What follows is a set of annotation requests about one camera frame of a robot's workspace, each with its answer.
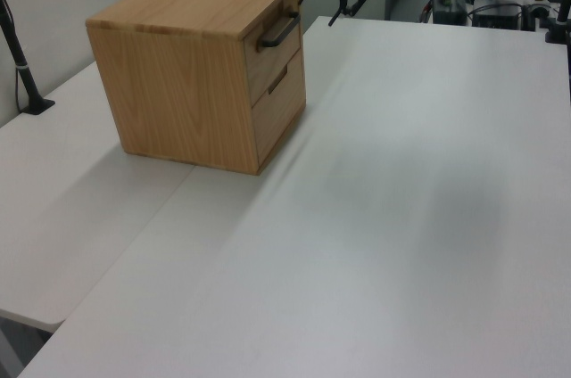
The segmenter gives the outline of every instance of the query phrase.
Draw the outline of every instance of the drawer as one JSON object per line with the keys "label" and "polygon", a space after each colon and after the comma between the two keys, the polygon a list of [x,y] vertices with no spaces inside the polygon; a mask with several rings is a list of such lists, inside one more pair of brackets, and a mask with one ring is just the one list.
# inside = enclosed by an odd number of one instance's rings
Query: drawer
{"label": "drawer", "polygon": [[297,0],[283,0],[244,38],[248,87],[252,106],[276,79],[279,72],[301,48],[301,26],[297,24],[283,42],[274,47],[261,47],[262,38],[277,37],[292,22],[291,12],[298,12]]}
{"label": "drawer", "polygon": [[252,108],[253,129],[259,163],[272,148],[294,117],[305,106],[305,82],[302,51],[278,72],[269,88]]}

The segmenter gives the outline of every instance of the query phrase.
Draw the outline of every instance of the wooden cabinet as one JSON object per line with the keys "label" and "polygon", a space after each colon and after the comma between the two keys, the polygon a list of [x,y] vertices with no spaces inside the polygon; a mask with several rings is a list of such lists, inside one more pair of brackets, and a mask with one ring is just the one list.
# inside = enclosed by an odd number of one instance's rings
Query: wooden cabinet
{"label": "wooden cabinet", "polygon": [[298,0],[122,0],[87,20],[123,149],[259,174],[305,107]]}

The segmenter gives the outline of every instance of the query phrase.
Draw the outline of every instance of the wooden top surface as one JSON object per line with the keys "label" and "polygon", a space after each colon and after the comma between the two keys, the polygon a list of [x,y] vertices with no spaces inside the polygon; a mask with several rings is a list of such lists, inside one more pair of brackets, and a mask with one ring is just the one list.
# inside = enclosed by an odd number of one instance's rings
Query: wooden top surface
{"label": "wooden top surface", "polygon": [[240,39],[276,0],[121,0],[89,18],[90,28]]}

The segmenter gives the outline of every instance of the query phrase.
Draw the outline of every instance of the white tabletop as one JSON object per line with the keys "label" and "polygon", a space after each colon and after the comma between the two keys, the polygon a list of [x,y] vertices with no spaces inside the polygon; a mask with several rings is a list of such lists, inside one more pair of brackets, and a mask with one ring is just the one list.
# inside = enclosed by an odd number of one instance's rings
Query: white tabletop
{"label": "white tabletop", "polygon": [[192,166],[122,151],[95,64],[0,129],[0,316],[53,332]]}
{"label": "white tabletop", "polygon": [[274,163],[196,168],[23,378],[569,376],[565,47],[327,22]]}

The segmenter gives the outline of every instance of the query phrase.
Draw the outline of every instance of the black cable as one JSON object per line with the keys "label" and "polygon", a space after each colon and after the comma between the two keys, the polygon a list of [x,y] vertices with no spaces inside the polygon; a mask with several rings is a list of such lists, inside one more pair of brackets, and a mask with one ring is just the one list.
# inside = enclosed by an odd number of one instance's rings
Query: black cable
{"label": "black cable", "polygon": [[16,109],[21,113],[20,101],[18,100],[18,69],[16,69]]}
{"label": "black cable", "polygon": [[476,9],[473,10],[473,11],[470,11],[470,12],[467,14],[467,16],[469,17],[470,15],[474,15],[474,14],[476,14],[477,12],[481,12],[481,11],[485,11],[485,10],[491,10],[492,8],[500,8],[500,7],[502,7],[502,6],[517,6],[517,7],[522,8],[522,9],[524,8],[523,5],[521,5],[521,4],[516,4],[515,2],[514,2],[514,3],[503,3],[503,4],[489,4],[489,5],[481,6],[480,8],[476,8]]}
{"label": "black cable", "polygon": [[[10,18],[10,24],[12,24],[14,26],[14,16],[12,15],[12,10],[10,9],[10,5],[8,4],[8,1],[6,0],[0,0],[2,1],[2,5],[5,8],[6,12],[8,12],[8,17]],[[20,101],[18,98],[18,68],[14,68],[15,72],[16,72],[16,82],[15,82],[15,98],[16,98],[16,109],[18,110],[18,113],[21,113],[21,109],[20,109]]]}

